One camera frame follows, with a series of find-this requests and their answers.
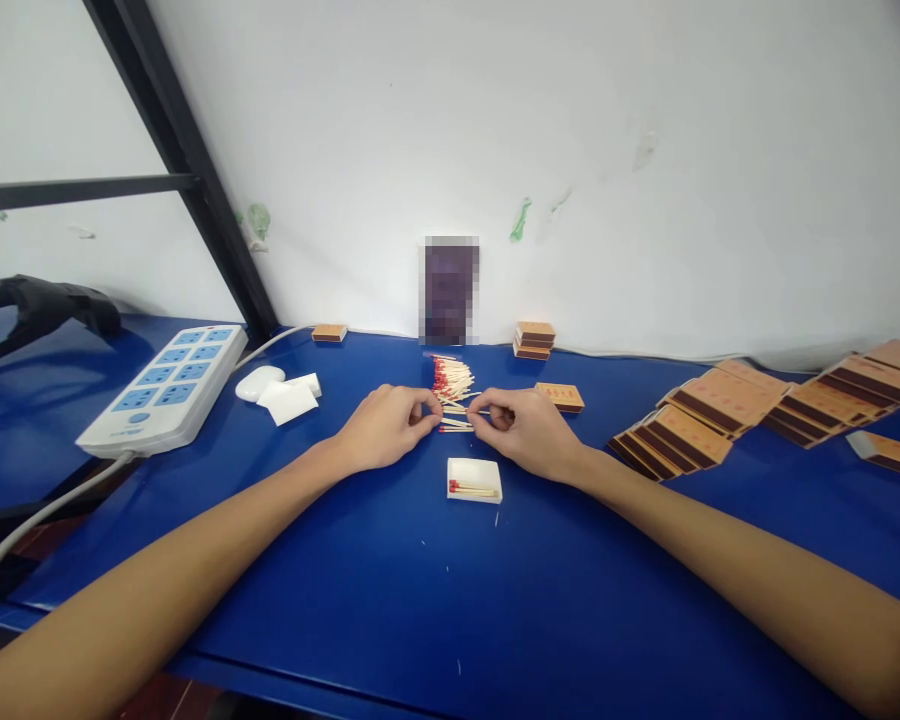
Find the green stain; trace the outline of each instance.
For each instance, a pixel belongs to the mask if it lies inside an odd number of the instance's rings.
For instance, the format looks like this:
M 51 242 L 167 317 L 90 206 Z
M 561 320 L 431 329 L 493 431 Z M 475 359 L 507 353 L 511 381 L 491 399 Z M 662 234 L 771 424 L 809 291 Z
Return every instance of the green stain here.
M 527 211 L 531 205 L 533 205 L 533 201 L 530 198 L 523 199 L 523 204 L 520 206 L 520 217 L 517 218 L 517 224 L 510 231 L 510 242 L 523 240 L 523 226 L 527 224 Z
M 563 205 L 567 200 L 570 199 L 570 196 L 573 194 L 573 188 L 567 188 L 567 192 L 563 194 L 563 197 L 557 200 L 553 205 L 550 206 L 550 214 L 553 215 L 557 210 L 560 209 L 560 206 Z
M 247 220 L 253 234 L 261 240 L 266 240 L 267 232 L 270 230 L 270 211 L 267 210 L 267 206 L 263 203 L 253 203 L 247 208 Z

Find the power strip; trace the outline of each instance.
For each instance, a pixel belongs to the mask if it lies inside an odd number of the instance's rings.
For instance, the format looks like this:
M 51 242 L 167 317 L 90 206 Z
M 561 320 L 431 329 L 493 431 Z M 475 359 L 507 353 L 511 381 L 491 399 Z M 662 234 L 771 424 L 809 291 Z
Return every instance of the power strip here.
M 247 334 L 239 325 L 181 330 L 130 382 L 77 445 L 100 458 L 149 457 L 189 445 L 223 390 Z

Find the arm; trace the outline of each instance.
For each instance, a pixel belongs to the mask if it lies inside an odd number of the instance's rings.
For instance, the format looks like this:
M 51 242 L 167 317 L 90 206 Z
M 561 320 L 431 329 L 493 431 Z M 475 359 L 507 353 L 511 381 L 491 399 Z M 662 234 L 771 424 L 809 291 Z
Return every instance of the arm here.
M 475 414 L 485 407 L 492 424 Z M 899 600 L 585 447 L 543 393 L 488 390 L 467 419 L 523 468 L 592 495 L 639 528 L 864 715 L 900 718 Z
M 77 593 L 0 651 L 0 718 L 111 716 L 300 513 L 346 476 L 399 460 L 442 414 L 429 390 L 384 385 L 335 437 Z

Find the white wall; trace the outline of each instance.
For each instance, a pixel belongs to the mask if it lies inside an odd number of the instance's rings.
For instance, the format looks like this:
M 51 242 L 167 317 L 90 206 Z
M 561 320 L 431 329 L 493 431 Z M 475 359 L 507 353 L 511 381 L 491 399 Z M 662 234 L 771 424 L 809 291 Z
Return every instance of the white wall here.
M 0 183 L 165 172 L 83 4 L 0 0 Z M 176 193 L 12 210 L 0 277 L 16 273 L 89 285 L 128 309 L 240 319 Z
M 456 234 L 484 342 L 900 335 L 900 1 L 151 6 L 233 199 L 271 211 L 283 322 L 414 333 L 415 247 Z

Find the person's left hand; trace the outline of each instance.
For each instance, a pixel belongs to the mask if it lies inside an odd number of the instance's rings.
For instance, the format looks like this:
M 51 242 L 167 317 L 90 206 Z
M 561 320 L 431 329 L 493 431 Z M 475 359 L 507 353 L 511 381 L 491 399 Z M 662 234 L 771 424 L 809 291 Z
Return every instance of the person's left hand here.
M 423 415 L 423 403 L 432 414 Z M 443 417 L 436 396 L 424 388 L 381 385 L 357 406 L 332 442 L 352 473 L 393 465 Z

